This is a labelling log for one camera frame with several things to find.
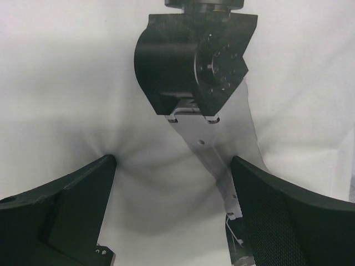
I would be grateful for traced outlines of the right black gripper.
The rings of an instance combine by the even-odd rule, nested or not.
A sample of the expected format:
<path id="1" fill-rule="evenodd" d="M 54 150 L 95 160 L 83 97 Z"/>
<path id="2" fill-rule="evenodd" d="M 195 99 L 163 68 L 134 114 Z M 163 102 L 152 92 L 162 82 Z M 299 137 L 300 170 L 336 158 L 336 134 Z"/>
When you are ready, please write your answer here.
<path id="1" fill-rule="evenodd" d="M 151 14 L 134 53 L 136 79 L 158 115 L 184 100 L 215 116 L 242 83 L 258 16 L 243 1 L 166 1 L 181 13 Z"/>

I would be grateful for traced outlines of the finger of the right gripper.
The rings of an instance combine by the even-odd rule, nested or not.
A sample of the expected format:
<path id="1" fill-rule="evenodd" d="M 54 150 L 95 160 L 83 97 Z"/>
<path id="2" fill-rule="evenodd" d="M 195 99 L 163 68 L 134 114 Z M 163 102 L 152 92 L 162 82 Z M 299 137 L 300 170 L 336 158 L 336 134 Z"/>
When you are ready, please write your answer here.
<path id="1" fill-rule="evenodd" d="M 226 216 L 225 231 L 231 265 L 255 265 L 243 218 L 230 219 Z"/>
<path id="2" fill-rule="evenodd" d="M 242 217 L 230 170 L 232 155 L 228 152 L 226 131 L 220 118 L 217 115 L 169 115 L 165 118 L 215 178 L 229 219 Z"/>

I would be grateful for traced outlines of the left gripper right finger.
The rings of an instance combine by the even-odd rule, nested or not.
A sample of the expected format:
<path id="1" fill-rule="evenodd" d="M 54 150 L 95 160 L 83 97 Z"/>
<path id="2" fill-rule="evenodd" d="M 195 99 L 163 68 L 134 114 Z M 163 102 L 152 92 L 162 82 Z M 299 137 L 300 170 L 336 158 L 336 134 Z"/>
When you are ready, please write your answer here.
<path id="1" fill-rule="evenodd" d="M 235 156 L 231 173 L 256 265 L 354 265 L 354 203 Z"/>

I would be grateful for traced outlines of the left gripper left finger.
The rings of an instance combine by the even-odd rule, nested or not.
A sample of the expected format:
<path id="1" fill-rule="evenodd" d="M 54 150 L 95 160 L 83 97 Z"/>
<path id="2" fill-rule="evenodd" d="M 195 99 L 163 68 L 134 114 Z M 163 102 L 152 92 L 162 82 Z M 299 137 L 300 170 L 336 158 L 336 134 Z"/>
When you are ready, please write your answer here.
<path id="1" fill-rule="evenodd" d="M 113 265 L 98 244 L 116 170 L 105 155 L 81 169 L 1 200 L 1 265 Z"/>

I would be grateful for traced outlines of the white t shirt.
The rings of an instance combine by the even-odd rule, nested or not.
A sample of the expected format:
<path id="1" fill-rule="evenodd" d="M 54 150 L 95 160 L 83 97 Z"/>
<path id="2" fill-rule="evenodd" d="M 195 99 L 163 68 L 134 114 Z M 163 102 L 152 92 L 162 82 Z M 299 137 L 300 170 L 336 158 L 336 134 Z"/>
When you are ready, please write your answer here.
<path id="1" fill-rule="evenodd" d="M 214 178 L 134 74 L 163 1 L 1 2 L 1 197 L 105 154 L 120 165 L 99 243 L 116 265 L 230 265 Z M 339 200 L 354 197 L 354 2 L 246 1 L 256 146 L 245 159 Z"/>

